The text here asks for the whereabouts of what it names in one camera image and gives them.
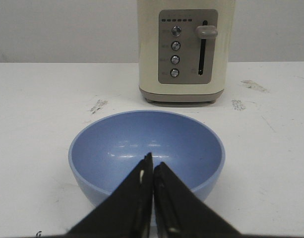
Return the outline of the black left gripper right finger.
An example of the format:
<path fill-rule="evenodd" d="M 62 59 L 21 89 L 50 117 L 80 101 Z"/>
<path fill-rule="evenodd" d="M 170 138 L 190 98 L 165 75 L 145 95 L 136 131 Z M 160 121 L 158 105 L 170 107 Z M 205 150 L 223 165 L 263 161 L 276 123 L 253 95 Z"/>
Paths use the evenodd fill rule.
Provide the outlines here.
<path fill-rule="evenodd" d="M 160 238 L 240 238 L 242 235 L 200 201 L 161 162 L 154 169 L 154 202 Z"/>

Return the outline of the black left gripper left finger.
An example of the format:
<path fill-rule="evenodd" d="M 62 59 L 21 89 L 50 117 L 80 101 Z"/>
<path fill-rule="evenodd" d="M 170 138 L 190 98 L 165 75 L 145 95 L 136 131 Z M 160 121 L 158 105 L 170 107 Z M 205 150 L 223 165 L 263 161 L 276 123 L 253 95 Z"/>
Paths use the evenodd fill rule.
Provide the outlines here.
<path fill-rule="evenodd" d="M 64 238 L 147 238 L 153 201 L 152 154 L 144 156 L 116 190 Z"/>

